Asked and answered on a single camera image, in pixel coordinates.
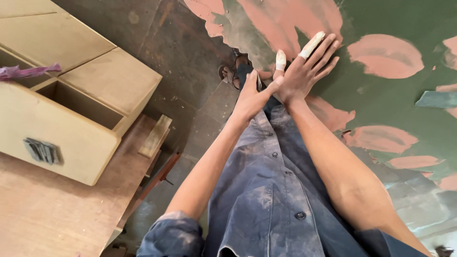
bandaged finger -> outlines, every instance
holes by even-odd
[[[284,71],[286,67],[286,54],[284,51],[279,50],[276,54],[276,69]]]
[[[318,32],[304,47],[298,56],[303,57],[305,60],[311,55],[317,45],[324,38],[325,33],[323,31]]]

shirt sleeve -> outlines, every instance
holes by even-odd
[[[427,257],[420,251],[379,229],[356,231],[354,237],[370,256],[378,257]]]
[[[202,228],[181,211],[162,215],[144,236],[137,257],[201,256]]]

shirt button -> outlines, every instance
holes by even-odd
[[[306,218],[306,213],[304,213],[303,211],[301,212],[297,212],[294,217],[298,220],[304,220]]]

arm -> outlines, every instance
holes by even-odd
[[[200,218],[218,182],[225,162],[232,153],[241,133],[249,125],[249,121],[260,112],[268,98],[276,92],[283,81],[283,77],[277,78],[261,93],[257,92],[256,81],[257,71],[254,70],[248,74],[227,124],[181,184],[165,213],[182,211],[195,220]]]
[[[376,175],[310,111],[303,99],[287,109],[327,188],[335,210],[356,230],[379,230],[429,256],[403,223]]]
[[[278,94],[300,131],[335,210],[356,230],[377,228],[430,256],[397,215],[381,181],[316,118],[305,102],[314,83],[338,61],[335,57],[325,66],[339,46],[334,39],[335,35],[330,34],[308,59],[299,55],[286,71]]]

dusty floor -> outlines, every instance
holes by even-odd
[[[116,239],[135,253],[234,107],[239,92],[217,75],[220,64],[233,65],[232,52],[222,38],[210,38],[204,21],[179,0],[53,1],[164,77],[144,110],[154,119],[173,119],[162,148],[168,155],[160,156],[156,168],[173,150],[183,155],[167,177],[174,186],[153,188],[127,221],[127,233]],[[417,171],[373,164],[366,152],[351,149],[384,183],[400,217],[427,247],[457,241],[457,192],[439,189]],[[206,217],[201,225],[206,228]]]
[[[220,64],[234,64],[222,38],[210,38],[203,20],[178,0],[53,0],[83,23],[163,75],[144,113],[173,119],[160,168],[173,150],[183,155],[167,179],[128,220],[117,241],[136,245],[165,209],[192,167],[219,134],[239,91],[221,82]],[[206,226],[206,217],[202,225]]]

